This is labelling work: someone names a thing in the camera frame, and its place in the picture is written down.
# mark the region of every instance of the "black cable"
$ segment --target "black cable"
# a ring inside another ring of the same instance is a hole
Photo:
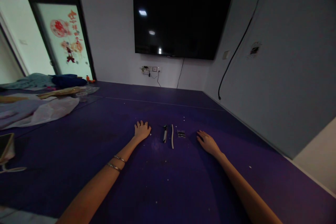
[[[159,72],[157,73],[157,82],[158,82],[158,84],[159,84],[159,86],[160,86],[160,88],[161,88],[161,85],[160,85],[160,83],[159,83]]]
[[[180,82],[180,78],[181,78],[181,74],[182,74],[182,68],[183,68],[183,64],[184,64],[184,59],[185,59],[185,58],[183,58],[182,67],[181,67],[181,72],[180,72],[180,77],[178,78],[179,80],[177,81],[177,87],[176,87],[176,89],[177,89],[178,86],[179,86],[179,82]]]
[[[240,40],[238,46],[237,46],[235,52],[233,53],[233,55],[232,55],[232,57],[231,57],[231,59],[230,59],[230,61],[229,61],[229,63],[228,63],[228,66],[226,67],[226,70],[225,70],[225,72],[224,72],[224,74],[223,74],[222,80],[220,81],[220,84],[219,84],[219,87],[218,87],[218,99],[219,99],[219,100],[221,100],[221,97],[220,97],[220,95],[219,95],[219,91],[220,91],[220,89],[221,89],[221,85],[222,85],[224,76],[225,76],[226,72],[228,71],[229,66],[230,66],[230,63],[231,63],[233,57],[235,56],[235,54],[236,54],[236,52],[237,52],[237,50],[238,50],[240,44],[242,43],[242,41],[243,41],[243,39],[244,39],[244,37],[245,37],[245,35],[246,35],[247,30],[248,30],[249,27],[250,27],[250,24],[251,24],[251,22],[252,22],[253,16],[254,16],[254,14],[255,14],[255,12],[256,12],[256,9],[257,9],[257,6],[258,6],[258,2],[259,2],[259,0],[257,0],[257,3],[255,4],[255,8],[254,8],[254,11],[253,11],[253,13],[252,13],[252,16],[251,16],[251,19],[250,19],[250,21],[249,21],[249,24],[247,25],[246,30],[245,30],[245,32],[244,32],[244,34],[243,34],[243,36],[242,36],[242,38],[241,38],[241,40]]]

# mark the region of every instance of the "hand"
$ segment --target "hand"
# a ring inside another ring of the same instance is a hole
[[[199,136],[197,136],[197,140],[199,141],[199,143],[206,152],[210,153],[213,156],[216,156],[217,154],[221,153],[221,150],[219,149],[215,140],[211,136],[209,136],[202,130],[198,131],[197,134],[203,138],[202,140]]]
[[[142,140],[146,139],[149,135],[149,133],[151,132],[151,127],[148,127],[148,122],[144,122],[140,121],[140,122],[136,122],[136,125],[134,125],[135,127],[135,134],[134,137],[141,142]]]

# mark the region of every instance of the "purple floor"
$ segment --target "purple floor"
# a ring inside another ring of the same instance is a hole
[[[92,100],[68,116],[6,131],[16,134],[17,155],[8,167],[28,169],[1,174],[0,205],[59,217],[142,119],[152,135],[134,151],[92,223],[249,223],[221,167],[196,142],[198,129],[213,136],[283,223],[336,223],[336,199],[204,93],[96,85]],[[174,125],[174,150],[170,131],[162,143],[165,124]],[[178,138],[177,130],[187,137]]]

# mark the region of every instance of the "silver bracelet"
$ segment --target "silver bracelet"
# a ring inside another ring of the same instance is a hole
[[[111,164],[110,162],[108,162],[106,165],[112,167],[113,169],[116,169],[118,172],[121,171],[121,169],[119,169],[117,166]]]
[[[117,158],[117,159],[119,159],[119,160],[121,160],[121,161],[123,161],[124,163],[126,163],[126,161],[124,159],[122,159],[121,157],[118,157],[118,156],[114,156],[114,157]]]

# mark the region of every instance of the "flat screen tv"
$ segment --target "flat screen tv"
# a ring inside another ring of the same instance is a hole
[[[212,60],[231,0],[133,0],[135,52]]]

